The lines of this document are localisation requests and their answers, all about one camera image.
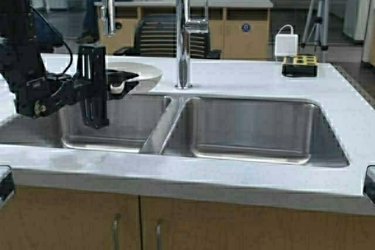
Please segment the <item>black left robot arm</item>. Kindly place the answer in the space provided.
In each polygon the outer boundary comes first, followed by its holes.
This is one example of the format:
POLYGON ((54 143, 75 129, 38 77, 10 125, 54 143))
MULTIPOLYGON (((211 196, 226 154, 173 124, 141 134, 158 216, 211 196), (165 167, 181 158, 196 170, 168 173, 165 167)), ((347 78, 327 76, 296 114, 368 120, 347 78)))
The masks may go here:
POLYGON ((107 102, 121 100, 136 88, 136 73, 108 69, 106 48, 82 44, 76 72, 47 71, 38 45, 30 0, 1 0, 1 76, 14 94, 16 112, 29 118, 54 114, 80 104, 86 126, 108 126, 107 102))

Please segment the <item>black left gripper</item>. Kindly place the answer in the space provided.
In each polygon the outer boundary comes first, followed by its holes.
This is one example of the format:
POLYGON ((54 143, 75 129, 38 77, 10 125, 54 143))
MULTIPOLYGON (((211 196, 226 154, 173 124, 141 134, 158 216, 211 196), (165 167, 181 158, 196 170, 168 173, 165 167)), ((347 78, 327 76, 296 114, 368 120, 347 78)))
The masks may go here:
MULTIPOLYGON (((113 69, 105 70, 106 50, 102 45, 79 46, 77 61, 77 100, 85 126, 101 129, 109 124, 107 117, 107 77, 109 80, 131 80, 137 73, 113 69)), ((126 95, 135 89, 137 81, 109 84, 111 95, 126 95)))

